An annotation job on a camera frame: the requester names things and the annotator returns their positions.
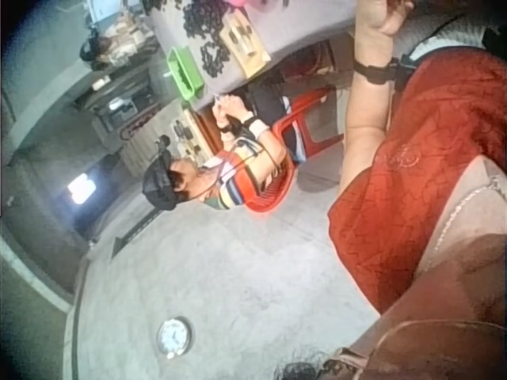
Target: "necklace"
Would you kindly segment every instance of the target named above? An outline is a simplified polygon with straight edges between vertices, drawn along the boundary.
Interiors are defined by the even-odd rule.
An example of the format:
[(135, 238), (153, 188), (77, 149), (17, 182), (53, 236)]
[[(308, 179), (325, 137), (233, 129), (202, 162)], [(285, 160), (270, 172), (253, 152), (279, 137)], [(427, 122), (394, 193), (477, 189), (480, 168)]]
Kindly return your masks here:
[(500, 176), (493, 176), (491, 178), (491, 183), (485, 186), (482, 186), (480, 188), (476, 188), (473, 192), (469, 193), (467, 196), (465, 196), (458, 205), (453, 209), (452, 213), (449, 215), (447, 222), (444, 225), (444, 228), (442, 229), (442, 232), (440, 233), (438, 239), (436, 240), (435, 248), (433, 248), (433, 251), (431, 253), (431, 256), (426, 263), (425, 267), (423, 268), (423, 272), (427, 272), (431, 267), (433, 263), (433, 259), (435, 258), (436, 253), (442, 246), (442, 243), (444, 242), (445, 237), (448, 234), (449, 229), (451, 228), (453, 222), (455, 221), (458, 214), (463, 210), (465, 205), (475, 198), (478, 194), (481, 194), (482, 192), (485, 192), (487, 190), (493, 190), (498, 195), (500, 195), (505, 202), (507, 202), (507, 195), (503, 192), (500, 186), (499, 181)]

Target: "black beads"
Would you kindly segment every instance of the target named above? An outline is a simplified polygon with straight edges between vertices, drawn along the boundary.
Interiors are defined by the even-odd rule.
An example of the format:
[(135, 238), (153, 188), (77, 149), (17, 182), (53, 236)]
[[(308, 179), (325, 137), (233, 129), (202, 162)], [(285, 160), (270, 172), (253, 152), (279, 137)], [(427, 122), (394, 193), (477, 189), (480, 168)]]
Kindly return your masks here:
[(223, 63), (228, 62), (231, 56), (220, 39), (222, 18), (227, 9), (228, 5), (223, 0), (192, 0), (183, 8), (183, 28), (187, 37), (206, 40), (200, 47), (202, 68), (212, 78), (222, 74)]

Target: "clock face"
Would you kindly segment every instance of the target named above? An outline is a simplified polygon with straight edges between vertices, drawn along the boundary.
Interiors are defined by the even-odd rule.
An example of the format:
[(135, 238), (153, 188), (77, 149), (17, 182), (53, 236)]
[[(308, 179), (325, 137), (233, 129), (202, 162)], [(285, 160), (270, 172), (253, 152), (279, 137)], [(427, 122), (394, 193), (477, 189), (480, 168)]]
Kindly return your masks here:
[(185, 354), (189, 350), (191, 340), (190, 325), (181, 317), (162, 323), (157, 334), (158, 349), (167, 356), (167, 359)]

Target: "pink object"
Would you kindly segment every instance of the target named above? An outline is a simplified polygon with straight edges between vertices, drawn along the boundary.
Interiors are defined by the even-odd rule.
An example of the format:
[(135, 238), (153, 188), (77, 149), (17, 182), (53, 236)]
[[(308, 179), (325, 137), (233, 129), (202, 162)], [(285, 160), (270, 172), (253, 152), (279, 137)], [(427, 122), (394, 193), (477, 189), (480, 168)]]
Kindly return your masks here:
[(224, 0), (224, 1), (236, 7), (244, 6), (246, 4), (246, 0)]

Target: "window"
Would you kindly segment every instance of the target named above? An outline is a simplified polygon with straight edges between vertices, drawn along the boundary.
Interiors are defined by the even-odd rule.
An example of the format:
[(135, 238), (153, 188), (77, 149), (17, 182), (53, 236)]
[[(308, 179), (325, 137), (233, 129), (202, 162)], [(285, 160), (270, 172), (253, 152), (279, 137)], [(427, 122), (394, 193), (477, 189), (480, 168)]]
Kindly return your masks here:
[(72, 194), (72, 200), (76, 204), (83, 204), (97, 190), (95, 183), (86, 174), (81, 174), (73, 180), (67, 188)]

